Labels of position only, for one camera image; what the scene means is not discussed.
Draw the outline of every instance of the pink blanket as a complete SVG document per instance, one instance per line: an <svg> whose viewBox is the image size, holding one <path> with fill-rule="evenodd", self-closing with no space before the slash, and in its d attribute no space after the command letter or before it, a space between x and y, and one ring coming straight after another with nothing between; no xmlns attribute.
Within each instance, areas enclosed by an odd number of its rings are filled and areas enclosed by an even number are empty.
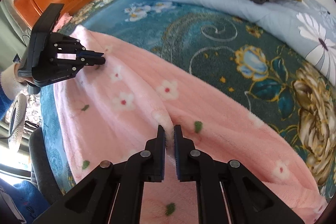
<svg viewBox="0 0 336 224"><path fill-rule="evenodd" d="M275 131L214 87L158 56L78 26L73 37L105 52L106 64L85 67L54 85L64 148L76 182L102 160L118 163L144 149L158 125L166 131L165 180L146 183L141 223L198 223L195 184L179 183L170 156L173 125L214 160L237 159L306 223L327 203L303 160Z"/></svg>

